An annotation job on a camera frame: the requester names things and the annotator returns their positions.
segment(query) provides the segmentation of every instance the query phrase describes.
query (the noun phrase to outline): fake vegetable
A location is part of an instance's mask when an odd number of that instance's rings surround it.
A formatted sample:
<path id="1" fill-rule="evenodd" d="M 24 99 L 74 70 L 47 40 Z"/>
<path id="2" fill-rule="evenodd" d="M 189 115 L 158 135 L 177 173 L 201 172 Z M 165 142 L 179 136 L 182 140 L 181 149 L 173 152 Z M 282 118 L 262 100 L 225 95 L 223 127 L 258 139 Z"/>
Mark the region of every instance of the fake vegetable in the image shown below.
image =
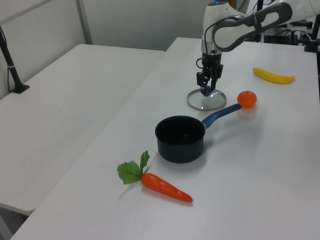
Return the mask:
<path id="1" fill-rule="evenodd" d="M 250 109 L 256 105 L 257 95 L 253 91 L 242 91 L 239 93 L 237 101 L 244 109 Z"/>
<path id="2" fill-rule="evenodd" d="M 261 79 L 264 79 L 266 81 L 276 83 L 276 84 L 289 84 L 296 78 L 295 76 L 277 75 L 259 67 L 253 68 L 253 74 Z"/>
<path id="3" fill-rule="evenodd" d="M 123 181 L 123 184 L 132 184 L 141 181 L 142 185 L 146 188 L 180 201 L 192 203 L 192 197 L 185 192 L 180 191 L 170 183 L 152 173 L 143 173 L 143 168 L 147 165 L 149 158 L 150 156 L 148 151 L 145 151 L 141 155 L 140 167 L 134 161 L 120 164 L 117 171 L 119 177 Z"/>

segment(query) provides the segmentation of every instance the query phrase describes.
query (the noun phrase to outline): carrot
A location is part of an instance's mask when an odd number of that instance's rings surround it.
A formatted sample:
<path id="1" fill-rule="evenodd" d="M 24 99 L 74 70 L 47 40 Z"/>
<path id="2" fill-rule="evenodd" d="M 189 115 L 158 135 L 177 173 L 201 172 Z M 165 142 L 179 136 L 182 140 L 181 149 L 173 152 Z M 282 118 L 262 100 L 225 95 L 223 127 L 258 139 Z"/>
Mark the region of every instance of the carrot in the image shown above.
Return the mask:
<path id="1" fill-rule="evenodd" d="M 148 151 L 145 151 L 141 155 L 140 166 L 134 161 L 124 162 L 117 167 L 119 178 L 123 181 L 123 184 L 133 184 L 141 181 L 145 187 L 164 194 L 168 197 L 181 200 L 184 202 L 192 203 L 191 196 L 183 191 L 180 191 L 170 183 L 164 181 L 160 177 L 152 173 L 144 173 L 143 169 L 147 166 L 150 156 Z"/>
<path id="2" fill-rule="evenodd" d="M 183 191 L 180 191 L 176 187 L 172 186 L 170 183 L 166 182 L 165 180 L 161 179 L 160 177 L 152 174 L 152 173 L 145 173 L 142 175 L 141 183 L 148 189 L 156 191 L 158 193 L 164 194 L 168 197 L 192 203 L 193 199 L 191 196 L 186 194 Z"/>

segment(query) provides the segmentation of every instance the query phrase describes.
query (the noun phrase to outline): green leaf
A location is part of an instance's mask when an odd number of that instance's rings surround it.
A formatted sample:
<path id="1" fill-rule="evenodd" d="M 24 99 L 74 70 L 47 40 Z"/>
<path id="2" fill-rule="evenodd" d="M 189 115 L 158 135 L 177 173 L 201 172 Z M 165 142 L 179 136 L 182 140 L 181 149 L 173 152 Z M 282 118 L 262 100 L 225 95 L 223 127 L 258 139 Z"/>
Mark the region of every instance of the green leaf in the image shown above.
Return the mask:
<path id="1" fill-rule="evenodd" d="M 140 181 L 142 177 L 139 166 L 134 161 L 122 163 L 118 166 L 117 171 L 123 184 L 133 184 Z"/>
<path id="2" fill-rule="evenodd" d="M 147 166 L 148 160 L 149 160 L 150 156 L 148 154 L 148 150 L 145 151 L 144 153 L 142 153 L 141 155 L 141 160 L 140 160 L 140 172 L 141 175 L 143 175 L 143 169 L 145 166 Z"/>

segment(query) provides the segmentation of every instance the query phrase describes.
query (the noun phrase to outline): black saucepan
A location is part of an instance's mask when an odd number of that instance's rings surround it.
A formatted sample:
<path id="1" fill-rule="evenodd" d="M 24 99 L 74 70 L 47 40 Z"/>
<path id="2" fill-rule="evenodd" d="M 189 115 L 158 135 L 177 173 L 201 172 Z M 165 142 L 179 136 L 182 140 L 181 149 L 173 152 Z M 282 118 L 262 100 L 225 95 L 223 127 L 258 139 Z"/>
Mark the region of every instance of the black saucepan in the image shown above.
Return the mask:
<path id="1" fill-rule="evenodd" d="M 188 163 L 198 158 L 204 149 L 206 129 L 218 118 L 241 109 L 234 104 L 216 111 L 203 121 L 190 116 L 171 116 L 155 128 L 160 155 L 173 163 Z"/>

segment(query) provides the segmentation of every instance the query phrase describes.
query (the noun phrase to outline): banana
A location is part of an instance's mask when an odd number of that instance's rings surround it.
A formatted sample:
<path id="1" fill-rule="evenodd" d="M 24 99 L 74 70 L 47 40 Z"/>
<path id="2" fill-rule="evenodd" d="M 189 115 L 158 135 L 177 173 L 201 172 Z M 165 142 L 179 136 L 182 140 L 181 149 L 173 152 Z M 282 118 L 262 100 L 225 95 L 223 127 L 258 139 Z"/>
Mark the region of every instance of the banana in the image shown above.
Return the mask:
<path id="1" fill-rule="evenodd" d="M 253 68 L 253 74 L 261 79 L 264 79 L 266 81 L 276 83 L 276 84 L 289 84 L 296 78 L 295 76 L 277 75 L 272 72 L 263 70 L 262 68 L 259 68 L 259 67 Z"/>

